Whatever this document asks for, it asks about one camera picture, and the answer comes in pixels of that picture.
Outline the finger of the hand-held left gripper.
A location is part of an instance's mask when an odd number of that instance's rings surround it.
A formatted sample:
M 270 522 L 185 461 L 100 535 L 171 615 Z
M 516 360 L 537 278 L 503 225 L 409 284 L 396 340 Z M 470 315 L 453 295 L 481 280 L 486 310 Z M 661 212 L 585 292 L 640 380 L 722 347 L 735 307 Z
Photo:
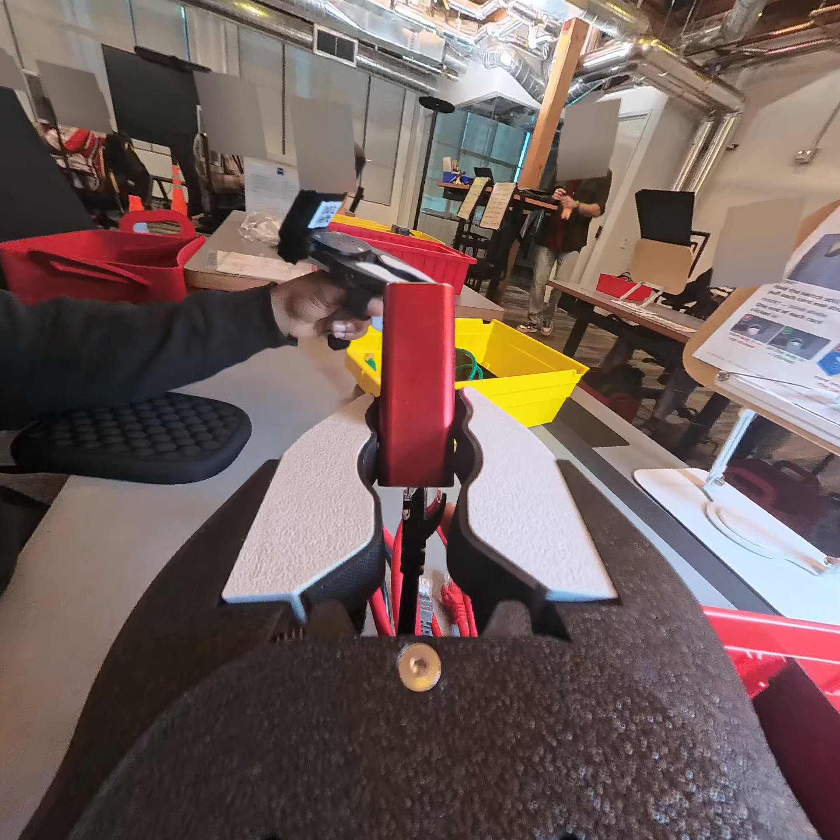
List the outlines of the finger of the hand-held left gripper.
M 392 255 L 373 255 L 364 261 L 364 270 L 384 283 L 416 282 L 435 284 L 429 275 Z

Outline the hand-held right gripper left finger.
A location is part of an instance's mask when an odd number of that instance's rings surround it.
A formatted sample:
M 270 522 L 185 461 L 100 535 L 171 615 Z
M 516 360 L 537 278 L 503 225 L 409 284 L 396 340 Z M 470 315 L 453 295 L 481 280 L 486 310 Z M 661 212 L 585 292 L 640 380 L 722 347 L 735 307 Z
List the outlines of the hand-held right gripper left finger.
M 385 575 L 373 488 L 372 395 L 361 395 L 288 448 L 222 590 L 227 604 L 284 602 L 307 623 L 316 604 L 363 612 Z

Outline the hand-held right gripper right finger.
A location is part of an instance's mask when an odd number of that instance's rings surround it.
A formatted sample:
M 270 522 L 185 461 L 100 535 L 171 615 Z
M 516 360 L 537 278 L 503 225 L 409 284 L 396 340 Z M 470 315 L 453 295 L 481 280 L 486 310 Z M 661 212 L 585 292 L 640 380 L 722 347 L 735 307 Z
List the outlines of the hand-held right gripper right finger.
M 558 460 L 536 435 L 476 388 L 455 393 L 455 475 L 447 567 L 481 632 L 514 602 L 530 632 L 570 640 L 564 604 L 617 601 L 618 593 Z

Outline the red ethernet splitter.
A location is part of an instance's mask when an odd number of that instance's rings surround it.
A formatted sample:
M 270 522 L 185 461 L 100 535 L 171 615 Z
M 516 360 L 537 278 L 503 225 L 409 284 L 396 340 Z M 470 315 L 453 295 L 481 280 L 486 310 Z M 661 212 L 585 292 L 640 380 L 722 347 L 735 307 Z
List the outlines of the red ethernet splitter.
M 382 487 L 450 487 L 455 452 L 455 295 L 438 283 L 385 293 L 378 399 Z

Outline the red plastic bin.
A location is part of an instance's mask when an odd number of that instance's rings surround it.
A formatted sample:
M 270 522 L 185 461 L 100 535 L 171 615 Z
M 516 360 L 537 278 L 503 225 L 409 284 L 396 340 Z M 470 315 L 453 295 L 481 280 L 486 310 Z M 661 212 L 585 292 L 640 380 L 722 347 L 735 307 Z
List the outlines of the red plastic bin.
M 704 605 L 821 838 L 839 838 L 839 626 Z

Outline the person's left forearm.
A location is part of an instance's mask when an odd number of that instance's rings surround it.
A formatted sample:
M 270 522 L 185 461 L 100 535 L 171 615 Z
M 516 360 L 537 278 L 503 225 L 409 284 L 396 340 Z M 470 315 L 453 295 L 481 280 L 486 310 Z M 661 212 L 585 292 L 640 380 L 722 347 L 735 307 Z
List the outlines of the person's left forearm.
M 1 295 L 1 429 L 84 407 L 141 402 L 264 350 L 297 345 L 269 287 L 204 290 L 179 302 Z

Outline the person's left hand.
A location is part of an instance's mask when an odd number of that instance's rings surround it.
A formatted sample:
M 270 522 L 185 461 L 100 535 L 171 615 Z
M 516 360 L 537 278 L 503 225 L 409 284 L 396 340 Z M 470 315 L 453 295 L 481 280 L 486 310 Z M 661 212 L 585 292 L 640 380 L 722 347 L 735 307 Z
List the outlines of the person's left hand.
M 383 315 L 384 302 L 381 297 L 371 298 L 361 316 L 349 307 L 349 294 L 319 270 L 273 285 L 269 299 L 277 327 L 285 336 L 352 341 L 366 333 L 372 319 Z

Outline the red plastic crate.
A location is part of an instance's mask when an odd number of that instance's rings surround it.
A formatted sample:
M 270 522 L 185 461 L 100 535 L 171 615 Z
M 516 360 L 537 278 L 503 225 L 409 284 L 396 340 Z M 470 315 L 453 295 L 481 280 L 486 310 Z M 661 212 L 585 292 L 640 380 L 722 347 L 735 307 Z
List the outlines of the red plastic crate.
M 447 284 L 459 296 L 464 288 L 469 268 L 476 259 L 446 246 L 437 239 L 420 232 L 394 233 L 383 224 L 366 219 L 337 215 L 329 229 L 361 238 L 366 243 L 399 258 L 421 270 L 432 279 Z

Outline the yellow plastic bin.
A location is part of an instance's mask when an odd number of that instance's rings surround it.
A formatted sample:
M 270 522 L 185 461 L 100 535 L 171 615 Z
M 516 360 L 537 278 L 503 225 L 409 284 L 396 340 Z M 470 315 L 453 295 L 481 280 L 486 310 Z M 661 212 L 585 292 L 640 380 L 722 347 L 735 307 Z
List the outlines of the yellow plastic bin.
M 381 331 L 369 328 L 345 352 L 357 386 L 380 396 Z M 455 389 L 472 387 L 525 427 L 554 419 L 587 368 L 496 320 L 455 318 Z

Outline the black padded wrist rest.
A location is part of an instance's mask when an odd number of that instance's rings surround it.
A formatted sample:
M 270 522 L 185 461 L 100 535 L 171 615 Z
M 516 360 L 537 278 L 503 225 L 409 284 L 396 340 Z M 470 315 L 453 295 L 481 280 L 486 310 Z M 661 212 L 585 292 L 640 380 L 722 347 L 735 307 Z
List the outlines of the black padded wrist rest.
M 249 416 L 236 405 L 166 392 L 44 417 L 14 436 L 10 456 L 25 473 L 184 485 L 224 472 L 251 433 Z

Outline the small red bin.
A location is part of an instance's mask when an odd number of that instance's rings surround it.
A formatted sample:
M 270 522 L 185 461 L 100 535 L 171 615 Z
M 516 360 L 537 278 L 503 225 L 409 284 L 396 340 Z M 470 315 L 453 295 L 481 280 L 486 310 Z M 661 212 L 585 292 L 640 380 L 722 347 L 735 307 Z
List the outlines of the small red bin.
M 601 273 L 595 290 L 611 298 L 633 303 L 642 303 L 657 292 L 642 283 L 635 283 L 626 272 L 620 276 Z

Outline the wooden background table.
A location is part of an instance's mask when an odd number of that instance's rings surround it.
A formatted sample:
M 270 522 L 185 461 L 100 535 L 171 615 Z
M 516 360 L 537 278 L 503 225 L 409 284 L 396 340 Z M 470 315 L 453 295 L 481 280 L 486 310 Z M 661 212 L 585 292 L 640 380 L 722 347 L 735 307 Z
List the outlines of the wooden background table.
M 574 357 L 586 331 L 596 327 L 641 350 L 665 371 L 682 365 L 685 345 L 704 325 L 683 312 L 651 305 L 644 308 L 578 285 L 550 280 L 560 294 L 560 309 L 574 320 L 563 353 Z

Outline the large red felt tote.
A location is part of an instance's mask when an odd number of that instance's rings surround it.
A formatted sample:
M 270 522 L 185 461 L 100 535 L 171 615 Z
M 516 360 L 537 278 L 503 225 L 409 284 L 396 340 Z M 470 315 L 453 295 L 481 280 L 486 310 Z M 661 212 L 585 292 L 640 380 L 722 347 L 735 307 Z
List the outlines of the large red felt tote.
M 184 267 L 205 237 L 174 211 L 126 213 L 92 229 L 1 245 L 7 288 L 26 305 L 71 298 L 147 303 L 186 297 Z

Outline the black cardboard sign stand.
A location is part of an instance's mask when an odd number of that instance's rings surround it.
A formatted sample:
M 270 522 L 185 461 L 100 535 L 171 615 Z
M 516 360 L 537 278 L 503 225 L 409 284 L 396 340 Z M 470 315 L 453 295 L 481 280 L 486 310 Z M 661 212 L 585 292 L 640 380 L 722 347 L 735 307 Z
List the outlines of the black cardboard sign stand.
M 629 264 L 631 281 L 672 295 L 682 292 L 693 259 L 694 192 L 643 189 L 635 203 L 639 239 Z

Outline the wooden post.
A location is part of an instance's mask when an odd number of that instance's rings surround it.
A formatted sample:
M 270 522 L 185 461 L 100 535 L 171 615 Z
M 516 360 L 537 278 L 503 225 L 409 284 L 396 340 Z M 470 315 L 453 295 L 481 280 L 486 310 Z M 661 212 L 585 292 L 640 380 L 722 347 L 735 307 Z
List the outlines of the wooden post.
M 541 183 L 589 29 L 589 25 L 578 17 L 563 25 L 537 122 L 518 178 L 519 188 L 537 189 Z

